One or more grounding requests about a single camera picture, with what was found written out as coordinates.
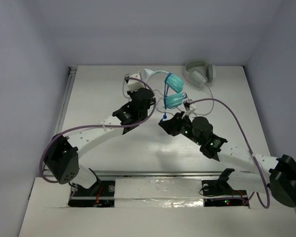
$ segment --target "red wire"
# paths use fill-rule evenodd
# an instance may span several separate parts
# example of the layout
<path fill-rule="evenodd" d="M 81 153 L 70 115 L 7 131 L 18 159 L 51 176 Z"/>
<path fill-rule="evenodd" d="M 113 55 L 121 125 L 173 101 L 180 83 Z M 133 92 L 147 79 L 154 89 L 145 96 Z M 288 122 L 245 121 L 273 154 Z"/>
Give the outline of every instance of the red wire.
<path fill-rule="evenodd" d="M 241 198 L 243 198 L 242 192 L 240 190 L 237 190 L 238 193 L 240 193 Z"/>
<path fill-rule="evenodd" d="M 103 187 L 100 188 L 100 191 L 99 191 L 99 193 L 97 194 L 97 196 L 95 198 L 95 204 L 98 204 L 99 203 L 99 197 L 101 195 L 102 189 L 103 189 Z"/>

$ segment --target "blue cable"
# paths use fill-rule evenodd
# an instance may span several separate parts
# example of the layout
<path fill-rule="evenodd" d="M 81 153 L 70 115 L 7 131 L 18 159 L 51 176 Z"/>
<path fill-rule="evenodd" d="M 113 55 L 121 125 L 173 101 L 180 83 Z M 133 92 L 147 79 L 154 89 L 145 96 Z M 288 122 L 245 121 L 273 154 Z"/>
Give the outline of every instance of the blue cable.
<path fill-rule="evenodd" d="M 166 79 L 164 80 L 164 97 L 163 97 L 164 115 L 163 115 L 163 118 L 160 121 L 163 121 L 164 119 L 167 118 L 167 114 L 166 114 L 166 110 L 167 110 L 166 98 L 167 98 L 168 92 L 169 92 L 169 86 L 167 85 L 167 80 L 168 80 L 169 76 L 171 76 L 171 75 L 172 75 L 172 73 L 168 73 Z"/>

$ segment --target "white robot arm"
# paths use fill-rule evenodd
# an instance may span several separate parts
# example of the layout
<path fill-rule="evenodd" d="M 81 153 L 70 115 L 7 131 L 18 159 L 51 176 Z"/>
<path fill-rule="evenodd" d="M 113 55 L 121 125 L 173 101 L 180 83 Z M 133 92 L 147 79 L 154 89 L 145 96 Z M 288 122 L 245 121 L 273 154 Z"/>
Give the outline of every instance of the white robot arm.
<path fill-rule="evenodd" d="M 89 150 L 113 137 L 124 135 L 148 118 L 148 109 L 156 103 L 154 93 L 138 80 L 139 73 L 129 78 L 137 79 L 125 78 L 131 100 L 102 121 L 102 127 L 99 125 L 97 129 L 60 136 L 46 152 L 45 164 L 59 184 L 73 182 L 78 185 L 80 193 L 94 195 L 99 190 L 101 180 L 91 169 L 79 164 L 78 160 Z"/>
<path fill-rule="evenodd" d="M 176 113 L 170 120 L 160 121 L 159 126 L 169 135 L 184 135 L 199 145 L 200 152 L 207 158 L 236 165 L 245 171 L 226 169 L 217 180 L 203 180 L 204 196 L 223 196 L 237 190 L 265 193 L 266 189 L 270 189 L 272 196 L 283 205 L 296 206 L 296 162 L 292 157 L 283 155 L 276 158 L 251 154 L 248 150 L 215 135 L 213 126 L 205 117 L 191 120 L 186 116 L 186 112 Z"/>

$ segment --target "white arm segment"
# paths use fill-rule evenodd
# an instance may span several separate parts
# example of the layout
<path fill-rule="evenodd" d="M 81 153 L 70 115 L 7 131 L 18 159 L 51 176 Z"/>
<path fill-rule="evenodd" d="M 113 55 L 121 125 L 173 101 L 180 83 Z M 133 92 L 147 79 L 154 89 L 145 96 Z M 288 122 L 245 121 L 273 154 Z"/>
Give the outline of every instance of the white arm segment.
<path fill-rule="evenodd" d="M 234 171 L 230 174 L 227 183 L 234 190 L 250 190 L 265 194 L 261 176 L 257 174 Z"/>
<path fill-rule="evenodd" d="M 79 172 L 77 176 L 72 179 L 73 183 L 79 184 L 85 189 L 89 189 L 96 181 L 97 177 L 94 175 L 94 173 L 81 164 L 79 164 Z"/>
<path fill-rule="evenodd" d="M 145 68 L 145 77 L 146 77 L 145 82 L 148 82 L 153 75 L 158 74 L 158 73 L 169 74 L 169 72 L 167 72 L 167 71 L 163 71 L 163 70 L 153 71 L 153 70 Z"/>
<path fill-rule="evenodd" d="M 117 117 L 110 116 L 102 122 L 103 125 L 119 125 L 120 120 Z M 124 128 L 106 128 L 99 127 L 93 129 L 87 129 L 80 133 L 70 135 L 68 142 L 72 147 L 78 148 L 79 159 L 86 154 L 89 150 L 95 148 L 99 144 L 120 135 L 123 135 Z M 85 168 L 79 164 L 78 175 L 72 180 L 73 183 L 79 184 L 84 188 L 90 188 L 97 181 L 96 176 L 90 169 Z"/>
<path fill-rule="evenodd" d="M 117 117 L 110 116 L 101 124 L 106 125 L 120 125 L 120 120 Z M 68 142 L 72 147 L 78 148 L 79 159 L 86 154 L 89 150 L 95 148 L 99 144 L 120 135 L 123 135 L 124 128 L 92 128 L 84 130 L 80 133 L 70 135 Z"/>
<path fill-rule="evenodd" d="M 255 162 L 253 161 L 252 155 L 248 150 L 241 149 L 227 142 L 221 146 L 221 151 L 218 152 L 217 155 L 220 162 L 234 164 L 239 167 L 239 170 L 249 171 L 251 173 L 258 175 L 258 177 L 260 177 L 259 170 Z M 264 156 L 260 154 L 255 154 L 255 156 L 263 171 L 263 175 L 265 177 L 266 183 L 268 184 L 270 182 L 270 175 L 271 175 L 271 173 L 269 173 L 269 169 L 274 169 L 276 167 L 278 163 L 278 161 L 276 160 L 277 157 L 269 157 L 269 156 Z"/>

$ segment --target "white panel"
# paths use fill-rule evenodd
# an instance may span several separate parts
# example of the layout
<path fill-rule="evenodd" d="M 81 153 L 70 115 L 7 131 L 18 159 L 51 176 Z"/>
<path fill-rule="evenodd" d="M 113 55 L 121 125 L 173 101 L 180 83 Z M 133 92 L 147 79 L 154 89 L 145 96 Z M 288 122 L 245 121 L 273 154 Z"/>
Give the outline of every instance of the white panel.
<path fill-rule="evenodd" d="M 296 160 L 296 0 L 283 0 L 246 65 L 272 155 Z"/>
<path fill-rule="evenodd" d="M 39 11 L 24 2 L 0 0 L 0 237 L 20 231 L 68 78 Z"/>
<path fill-rule="evenodd" d="M 280 0 L 36 0 L 69 65 L 244 65 Z"/>

